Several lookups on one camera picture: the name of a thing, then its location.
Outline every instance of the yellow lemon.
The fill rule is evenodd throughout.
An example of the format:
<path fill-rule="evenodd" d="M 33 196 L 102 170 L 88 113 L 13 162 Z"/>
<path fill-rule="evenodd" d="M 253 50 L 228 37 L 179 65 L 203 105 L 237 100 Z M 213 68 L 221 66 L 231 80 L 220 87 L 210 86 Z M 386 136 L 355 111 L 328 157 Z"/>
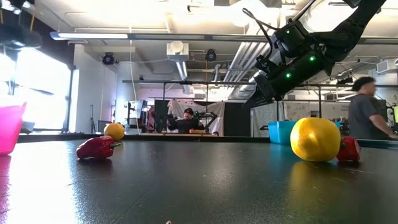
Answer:
<path fill-rule="evenodd" d="M 302 118 L 293 127 L 290 145 L 301 159 L 326 162 L 340 150 L 340 131 L 337 125 L 322 118 Z"/>
<path fill-rule="evenodd" d="M 107 124 L 104 128 L 104 135 L 119 141 L 124 137 L 124 128 L 120 124 Z"/>

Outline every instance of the black table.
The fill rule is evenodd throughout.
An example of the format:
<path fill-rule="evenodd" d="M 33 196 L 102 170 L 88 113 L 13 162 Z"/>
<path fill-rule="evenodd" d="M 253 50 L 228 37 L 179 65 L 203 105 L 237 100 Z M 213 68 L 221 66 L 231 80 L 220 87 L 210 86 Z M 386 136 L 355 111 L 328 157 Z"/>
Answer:
<path fill-rule="evenodd" d="M 83 140 L 0 157 L 1 223 L 396 223 L 398 151 L 359 165 L 305 162 L 268 143 L 123 141 L 78 161 Z"/>

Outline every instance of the pink cup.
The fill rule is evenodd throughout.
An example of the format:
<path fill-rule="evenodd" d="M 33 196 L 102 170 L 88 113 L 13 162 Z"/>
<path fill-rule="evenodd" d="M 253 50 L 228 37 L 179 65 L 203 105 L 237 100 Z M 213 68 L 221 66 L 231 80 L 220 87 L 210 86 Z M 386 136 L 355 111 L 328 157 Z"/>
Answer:
<path fill-rule="evenodd" d="M 26 102 L 13 96 L 0 97 L 0 156 L 13 152 L 22 127 Z"/>

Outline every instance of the man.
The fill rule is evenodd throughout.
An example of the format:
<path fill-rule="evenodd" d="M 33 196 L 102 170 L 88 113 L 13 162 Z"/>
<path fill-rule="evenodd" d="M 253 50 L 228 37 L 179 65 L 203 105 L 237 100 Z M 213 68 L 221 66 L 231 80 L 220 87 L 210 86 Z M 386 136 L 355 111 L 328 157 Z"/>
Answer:
<path fill-rule="evenodd" d="M 187 108 L 184 110 L 184 119 L 174 120 L 169 119 L 169 123 L 167 127 L 170 130 L 178 130 L 180 134 L 189 134 L 189 130 L 204 130 L 205 127 L 199 120 L 193 119 L 193 110 L 191 108 Z"/>
<path fill-rule="evenodd" d="M 354 82 L 353 90 L 358 94 L 351 100 L 348 109 L 350 135 L 355 139 L 398 139 L 381 116 L 381 107 L 374 97 L 375 80 L 361 77 Z"/>

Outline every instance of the red bell pepper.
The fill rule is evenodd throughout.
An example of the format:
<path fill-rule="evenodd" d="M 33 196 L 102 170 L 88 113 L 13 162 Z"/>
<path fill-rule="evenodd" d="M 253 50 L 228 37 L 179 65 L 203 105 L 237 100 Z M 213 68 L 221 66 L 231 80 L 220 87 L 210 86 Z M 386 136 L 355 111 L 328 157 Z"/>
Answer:
<path fill-rule="evenodd" d="M 358 162 L 361 158 L 361 147 L 357 140 L 351 136 L 344 137 L 341 142 L 340 150 L 337 154 L 339 161 Z"/>
<path fill-rule="evenodd" d="M 88 157 L 105 159 L 112 156 L 113 148 L 119 145 L 120 143 L 115 143 L 111 136 L 91 138 L 77 148 L 76 155 L 80 159 Z"/>

